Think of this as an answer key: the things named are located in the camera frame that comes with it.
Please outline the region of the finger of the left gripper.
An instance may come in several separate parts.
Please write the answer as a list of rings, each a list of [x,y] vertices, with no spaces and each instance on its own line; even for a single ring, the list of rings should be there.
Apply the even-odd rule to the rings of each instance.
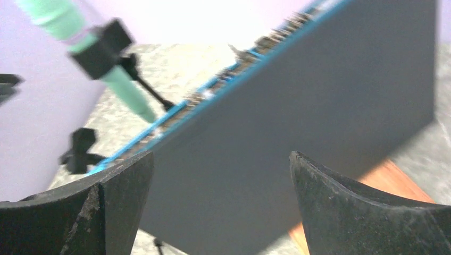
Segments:
[[[18,86],[23,81],[19,75],[16,74],[1,74],[1,105],[14,96],[18,90]]]

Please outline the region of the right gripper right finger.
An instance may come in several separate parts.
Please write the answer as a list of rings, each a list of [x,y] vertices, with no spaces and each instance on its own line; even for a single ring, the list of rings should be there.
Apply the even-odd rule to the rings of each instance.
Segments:
[[[371,200],[299,151],[290,171],[310,254],[450,254],[450,206]]]

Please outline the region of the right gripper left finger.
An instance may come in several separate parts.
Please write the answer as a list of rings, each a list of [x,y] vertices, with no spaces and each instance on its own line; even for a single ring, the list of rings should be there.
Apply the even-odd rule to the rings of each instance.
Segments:
[[[154,169],[150,151],[77,181],[1,202],[1,254],[130,254]]]

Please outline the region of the green microphone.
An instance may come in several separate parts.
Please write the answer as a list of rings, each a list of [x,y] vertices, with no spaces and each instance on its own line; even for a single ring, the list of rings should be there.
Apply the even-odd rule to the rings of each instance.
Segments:
[[[122,66],[132,40],[118,19],[89,28],[73,1],[17,1],[31,22],[68,46],[70,57],[92,80],[103,81],[132,112],[152,123],[156,116]]]

